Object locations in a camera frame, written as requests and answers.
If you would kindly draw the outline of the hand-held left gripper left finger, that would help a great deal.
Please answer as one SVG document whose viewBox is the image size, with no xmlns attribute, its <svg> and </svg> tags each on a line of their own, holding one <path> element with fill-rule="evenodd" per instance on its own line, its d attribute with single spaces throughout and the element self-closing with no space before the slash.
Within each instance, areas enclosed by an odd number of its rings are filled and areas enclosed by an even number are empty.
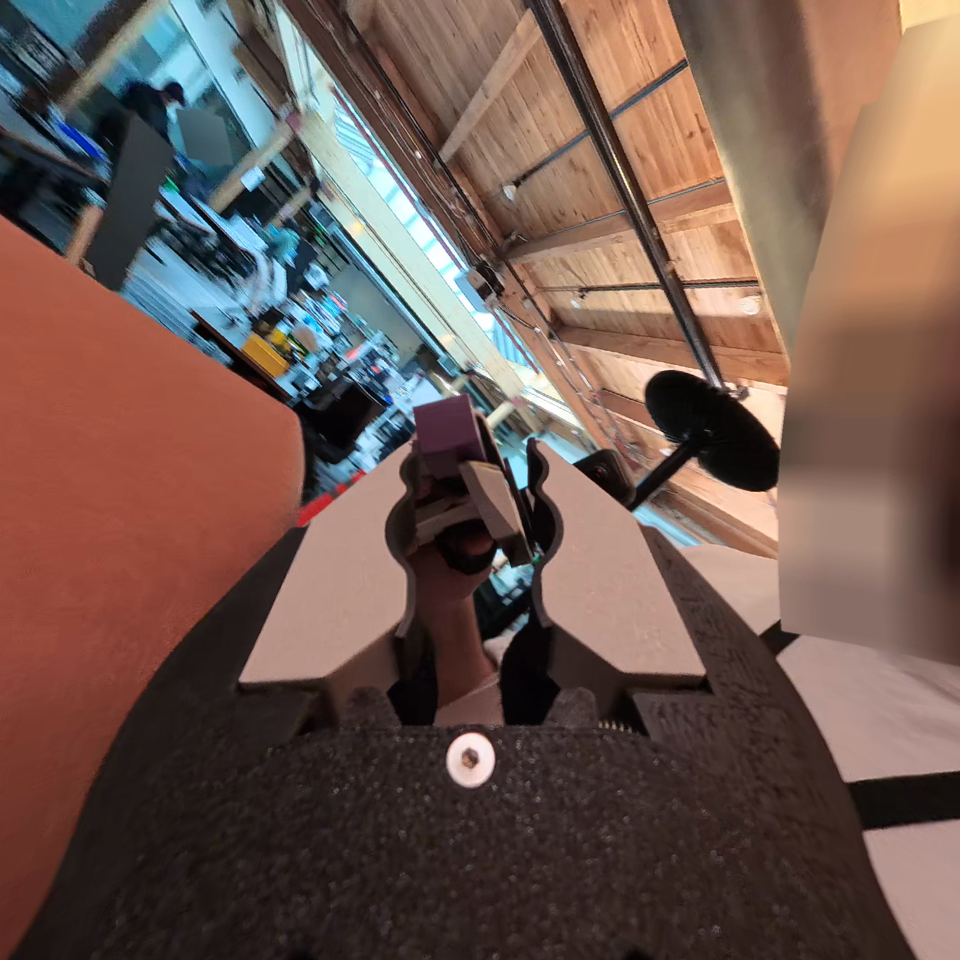
<svg viewBox="0 0 960 960">
<path fill-rule="evenodd" d="M 341 712 L 360 688 L 388 691 L 417 671 L 414 442 L 319 512 L 238 678 L 243 690 L 317 690 Z"/>
</svg>

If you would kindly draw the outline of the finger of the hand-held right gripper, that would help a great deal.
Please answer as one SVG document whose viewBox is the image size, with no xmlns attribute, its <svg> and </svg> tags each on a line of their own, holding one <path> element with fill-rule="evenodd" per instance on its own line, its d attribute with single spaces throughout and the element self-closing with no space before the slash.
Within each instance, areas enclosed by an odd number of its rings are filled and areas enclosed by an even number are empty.
<svg viewBox="0 0 960 960">
<path fill-rule="evenodd" d="M 481 522 L 481 514 L 469 494 L 442 490 L 414 504 L 414 543 L 426 546 L 452 527 Z"/>
<path fill-rule="evenodd" d="M 495 463 L 464 461 L 459 472 L 487 534 L 512 567 L 531 565 L 534 551 L 520 502 L 503 469 Z"/>
</svg>

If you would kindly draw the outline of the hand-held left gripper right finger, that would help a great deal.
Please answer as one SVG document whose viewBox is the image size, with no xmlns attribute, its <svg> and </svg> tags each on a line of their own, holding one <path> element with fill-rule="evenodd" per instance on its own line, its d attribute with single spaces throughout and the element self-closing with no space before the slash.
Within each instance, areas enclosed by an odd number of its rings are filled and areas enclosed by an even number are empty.
<svg viewBox="0 0 960 960">
<path fill-rule="evenodd" d="M 602 714 L 632 691 L 701 690 L 706 667 L 630 510 L 536 439 L 529 499 L 550 680 L 588 690 Z"/>
</svg>

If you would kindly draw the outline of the purple wooden cube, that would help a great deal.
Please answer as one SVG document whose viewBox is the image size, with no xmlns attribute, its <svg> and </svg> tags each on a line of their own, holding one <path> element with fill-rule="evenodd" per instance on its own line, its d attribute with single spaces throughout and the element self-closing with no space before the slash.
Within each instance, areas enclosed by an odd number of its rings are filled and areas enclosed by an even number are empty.
<svg viewBox="0 0 960 960">
<path fill-rule="evenodd" d="M 421 404 L 414 407 L 413 414 L 420 460 L 435 479 L 459 477 L 462 463 L 486 460 L 468 396 L 456 394 Z"/>
</svg>

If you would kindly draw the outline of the black disc on arm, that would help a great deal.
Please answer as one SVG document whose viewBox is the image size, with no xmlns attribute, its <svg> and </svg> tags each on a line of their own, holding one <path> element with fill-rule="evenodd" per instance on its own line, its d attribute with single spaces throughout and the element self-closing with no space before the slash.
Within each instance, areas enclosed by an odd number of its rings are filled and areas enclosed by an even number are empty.
<svg viewBox="0 0 960 960">
<path fill-rule="evenodd" d="M 748 493 L 778 485 L 781 451 L 762 423 L 724 390 L 678 370 L 648 383 L 647 410 L 672 451 L 636 486 L 636 510 L 692 460 L 709 476 Z"/>
</svg>

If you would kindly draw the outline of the person's right hand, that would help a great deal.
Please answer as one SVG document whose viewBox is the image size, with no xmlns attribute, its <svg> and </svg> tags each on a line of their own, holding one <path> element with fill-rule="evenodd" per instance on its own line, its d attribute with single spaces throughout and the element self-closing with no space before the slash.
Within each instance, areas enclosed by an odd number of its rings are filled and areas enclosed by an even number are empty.
<svg viewBox="0 0 960 960">
<path fill-rule="evenodd" d="M 431 542 L 416 546 L 409 556 L 414 574 L 415 617 L 423 626 L 420 614 L 423 607 L 430 603 L 455 601 L 474 597 L 478 587 L 489 578 L 490 570 L 477 575 L 463 575 L 448 568 L 437 552 L 437 544 Z"/>
</svg>

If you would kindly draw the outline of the yellow storage box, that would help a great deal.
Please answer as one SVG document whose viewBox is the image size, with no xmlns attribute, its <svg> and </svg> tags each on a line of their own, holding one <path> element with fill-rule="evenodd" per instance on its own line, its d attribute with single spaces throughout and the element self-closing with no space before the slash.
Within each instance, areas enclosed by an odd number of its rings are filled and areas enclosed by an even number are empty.
<svg viewBox="0 0 960 960">
<path fill-rule="evenodd" d="M 256 368 L 267 378 L 281 378 L 290 370 L 290 362 L 256 333 L 246 336 L 240 352 L 248 366 Z"/>
</svg>

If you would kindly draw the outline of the rust brown felt bag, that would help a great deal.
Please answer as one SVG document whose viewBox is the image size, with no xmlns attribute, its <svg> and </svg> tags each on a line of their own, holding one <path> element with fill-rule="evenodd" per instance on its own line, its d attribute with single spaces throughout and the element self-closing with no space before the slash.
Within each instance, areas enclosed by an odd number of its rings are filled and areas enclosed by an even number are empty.
<svg viewBox="0 0 960 960">
<path fill-rule="evenodd" d="M 39 913 L 119 728 L 294 525 L 295 414 L 1 228 L 1 948 Z"/>
</svg>

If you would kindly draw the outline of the black badge reel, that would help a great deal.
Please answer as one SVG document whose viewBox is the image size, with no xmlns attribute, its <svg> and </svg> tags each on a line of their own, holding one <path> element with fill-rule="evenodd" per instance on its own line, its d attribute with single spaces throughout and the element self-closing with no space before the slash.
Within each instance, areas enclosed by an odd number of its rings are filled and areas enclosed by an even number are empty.
<svg viewBox="0 0 960 960">
<path fill-rule="evenodd" d="M 760 637 L 812 715 L 864 832 L 958 820 L 958 666 L 779 622 Z"/>
</svg>

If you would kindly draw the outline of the black leaning panel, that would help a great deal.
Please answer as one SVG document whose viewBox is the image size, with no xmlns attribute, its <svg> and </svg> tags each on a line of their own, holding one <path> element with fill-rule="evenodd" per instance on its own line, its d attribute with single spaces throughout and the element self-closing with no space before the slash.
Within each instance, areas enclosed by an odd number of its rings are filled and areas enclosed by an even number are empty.
<svg viewBox="0 0 960 960">
<path fill-rule="evenodd" d="M 124 286 L 157 221 L 155 204 L 173 165 L 173 146 L 141 117 L 125 115 L 102 216 L 84 255 L 92 278 L 114 293 Z"/>
</svg>

